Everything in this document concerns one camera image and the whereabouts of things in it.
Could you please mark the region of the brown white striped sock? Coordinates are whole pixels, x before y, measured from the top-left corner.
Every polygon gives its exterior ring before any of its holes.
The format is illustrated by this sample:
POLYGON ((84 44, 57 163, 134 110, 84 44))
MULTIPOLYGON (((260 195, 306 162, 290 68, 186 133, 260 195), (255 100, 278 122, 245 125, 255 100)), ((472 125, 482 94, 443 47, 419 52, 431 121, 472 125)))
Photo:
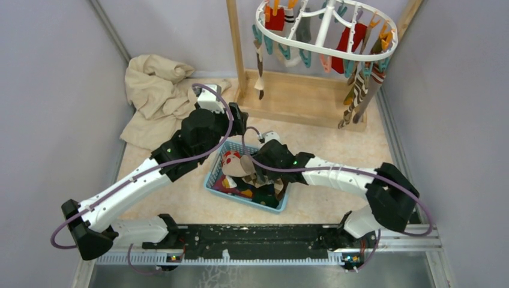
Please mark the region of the brown white striped sock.
POLYGON ((375 62, 373 65, 362 64, 360 71, 358 71, 358 68, 354 69, 355 73, 351 75, 348 81, 348 83, 353 84, 353 87, 348 93, 351 102, 349 103, 348 108, 344 111, 343 118, 338 123, 338 129, 342 129, 352 123, 352 118, 355 114, 354 109, 367 94, 368 81, 370 80, 373 66, 375 64, 379 64, 380 68, 385 69, 386 72, 387 66, 385 64, 380 64, 379 62, 375 62))

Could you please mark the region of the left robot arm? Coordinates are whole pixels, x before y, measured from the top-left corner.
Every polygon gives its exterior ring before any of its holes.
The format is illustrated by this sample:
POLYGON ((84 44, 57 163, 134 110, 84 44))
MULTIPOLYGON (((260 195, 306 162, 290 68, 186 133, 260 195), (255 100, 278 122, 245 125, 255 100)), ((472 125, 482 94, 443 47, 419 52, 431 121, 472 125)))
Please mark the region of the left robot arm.
POLYGON ((67 227, 83 260, 94 260, 113 247, 179 246, 179 227, 169 214, 144 220, 120 220, 119 216, 153 191, 203 164, 228 137, 243 135, 248 113, 236 103, 229 103, 228 108, 232 119, 225 110, 196 108, 182 121, 181 128, 136 170, 94 197, 81 202, 70 199, 62 204, 67 227))

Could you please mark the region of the red santa sock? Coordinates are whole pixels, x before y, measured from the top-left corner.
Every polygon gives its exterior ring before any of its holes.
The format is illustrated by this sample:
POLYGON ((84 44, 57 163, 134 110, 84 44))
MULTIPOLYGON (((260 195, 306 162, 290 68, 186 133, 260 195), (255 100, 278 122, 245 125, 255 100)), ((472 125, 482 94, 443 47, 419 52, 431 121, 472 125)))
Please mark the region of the red santa sock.
MULTIPOLYGON (((352 44, 352 51, 356 51, 358 46, 361 44, 361 42, 364 40, 365 36, 367 34, 367 25, 363 23, 357 23, 355 25, 355 33, 353 37, 353 44, 352 44)), ((350 29, 345 28, 342 32, 342 36, 340 38, 340 41, 338 43, 338 46, 336 50, 345 52, 348 48, 349 43, 349 36, 350 36, 350 29)), ((343 59, 332 57, 331 60, 331 68, 338 72, 339 74, 343 74, 345 72, 344 65, 343 65, 343 59)))

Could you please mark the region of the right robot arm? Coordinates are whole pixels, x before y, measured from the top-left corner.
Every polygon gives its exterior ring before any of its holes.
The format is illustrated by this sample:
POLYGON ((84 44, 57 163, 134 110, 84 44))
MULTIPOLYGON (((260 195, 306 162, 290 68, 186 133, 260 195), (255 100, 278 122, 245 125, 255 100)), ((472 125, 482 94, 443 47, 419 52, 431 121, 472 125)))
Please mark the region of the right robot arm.
POLYGON ((270 180, 323 186, 347 192, 367 205, 345 214, 339 242, 354 247, 364 235, 385 228, 404 232, 419 192, 391 163, 374 169, 344 166, 308 153, 291 153, 277 140, 269 140, 252 157, 257 172, 270 180))

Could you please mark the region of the grey beige ribbed sock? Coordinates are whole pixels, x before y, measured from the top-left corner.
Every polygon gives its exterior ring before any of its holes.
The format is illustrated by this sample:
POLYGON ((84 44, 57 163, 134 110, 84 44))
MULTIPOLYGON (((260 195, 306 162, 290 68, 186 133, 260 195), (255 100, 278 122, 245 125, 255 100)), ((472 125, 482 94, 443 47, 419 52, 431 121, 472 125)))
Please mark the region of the grey beige ribbed sock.
POLYGON ((380 90, 385 78, 385 69, 381 69, 379 64, 375 64, 373 66, 370 80, 368 81, 367 94, 364 96, 359 105, 354 109, 355 114, 352 118, 352 122, 354 124, 359 123, 364 115, 364 112, 367 110, 369 103, 372 99, 374 99, 375 95, 380 90))

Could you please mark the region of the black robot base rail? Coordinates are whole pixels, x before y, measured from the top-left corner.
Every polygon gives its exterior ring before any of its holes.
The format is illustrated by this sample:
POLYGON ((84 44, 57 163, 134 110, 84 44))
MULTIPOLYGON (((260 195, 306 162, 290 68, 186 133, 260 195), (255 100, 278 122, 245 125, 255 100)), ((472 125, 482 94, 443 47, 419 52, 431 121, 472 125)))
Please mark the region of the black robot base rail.
POLYGON ((189 224, 142 248, 184 250, 188 260, 219 259, 224 250, 233 260, 307 260, 342 248, 372 248, 375 239, 374 232, 356 239, 339 224, 189 224))

